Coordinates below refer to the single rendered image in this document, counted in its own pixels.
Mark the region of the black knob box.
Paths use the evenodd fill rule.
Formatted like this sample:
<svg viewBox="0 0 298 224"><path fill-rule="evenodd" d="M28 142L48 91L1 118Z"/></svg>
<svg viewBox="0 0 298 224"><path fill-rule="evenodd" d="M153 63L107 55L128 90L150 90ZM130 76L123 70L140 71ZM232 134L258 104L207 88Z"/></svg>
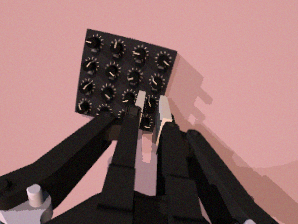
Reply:
<svg viewBox="0 0 298 224"><path fill-rule="evenodd" d="M135 105L139 90L144 91L139 129L153 132L160 95L165 95L177 52L137 39L87 29L75 112L96 117L108 111L116 118L123 118L126 106Z"/></svg>

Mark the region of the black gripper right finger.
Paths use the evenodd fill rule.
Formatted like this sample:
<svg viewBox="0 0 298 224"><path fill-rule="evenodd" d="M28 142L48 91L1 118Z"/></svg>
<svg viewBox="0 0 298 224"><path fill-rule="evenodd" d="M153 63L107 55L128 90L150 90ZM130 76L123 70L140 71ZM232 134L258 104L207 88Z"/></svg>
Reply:
<svg viewBox="0 0 298 224"><path fill-rule="evenodd" d="M168 224L207 224L199 199L212 224L279 224L253 201L200 132L180 131L167 96L160 95L156 195L167 195Z"/></svg>

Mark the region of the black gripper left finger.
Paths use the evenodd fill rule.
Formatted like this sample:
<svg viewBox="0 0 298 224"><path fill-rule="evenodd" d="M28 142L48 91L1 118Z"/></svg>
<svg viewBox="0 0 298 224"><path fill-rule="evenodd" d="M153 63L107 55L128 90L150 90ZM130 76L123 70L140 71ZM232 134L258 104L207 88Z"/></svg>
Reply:
<svg viewBox="0 0 298 224"><path fill-rule="evenodd" d="M135 161L145 94L139 90L135 105L126 106L123 118L102 112L34 163L0 176L1 224L43 224L51 220L53 210L112 141L117 143L92 224L132 224Z"/></svg>

